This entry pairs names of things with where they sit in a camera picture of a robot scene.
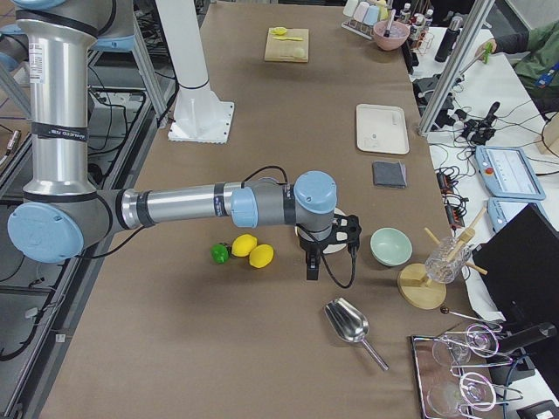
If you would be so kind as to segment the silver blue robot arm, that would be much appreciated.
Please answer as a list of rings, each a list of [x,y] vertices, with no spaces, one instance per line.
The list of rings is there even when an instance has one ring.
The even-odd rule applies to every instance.
[[[309,171],[295,183],[248,179],[186,189],[99,190],[88,178],[87,54],[138,45],[129,1],[18,1],[17,26],[28,38],[33,177],[7,231],[26,257],[52,264],[123,230],[228,216],[241,228],[290,225],[306,253],[307,278],[324,250],[346,244],[355,256],[356,216],[335,213],[334,179]]]

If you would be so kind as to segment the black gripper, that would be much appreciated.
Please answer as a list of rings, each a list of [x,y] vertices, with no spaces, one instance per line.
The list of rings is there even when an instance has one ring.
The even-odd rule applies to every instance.
[[[344,215],[334,213],[334,219],[329,233],[319,238],[318,232],[311,232],[296,225],[296,231],[300,241],[300,247],[306,252],[306,275],[307,280],[319,278],[321,253],[329,246],[345,245],[349,253],[359,250],[362,227],[359,217],[356,215]]]

